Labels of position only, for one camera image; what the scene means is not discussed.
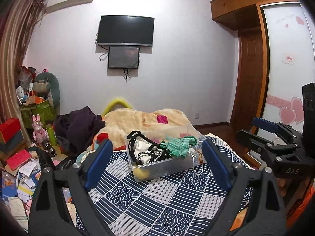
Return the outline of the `person's right hand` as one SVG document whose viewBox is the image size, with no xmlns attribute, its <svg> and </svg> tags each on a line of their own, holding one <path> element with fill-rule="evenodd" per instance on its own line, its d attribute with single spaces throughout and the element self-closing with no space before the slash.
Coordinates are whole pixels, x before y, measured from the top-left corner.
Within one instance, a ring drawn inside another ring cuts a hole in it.
<svg viewBox="0 0 315 236">
<path fill-rule="evenodd" d="M 290 178 L 277 178 L 278 186 L 280 189 L 280 195 L 284 197 L 287 193 L 287 190 L 292 182 Z"/>
</svg>

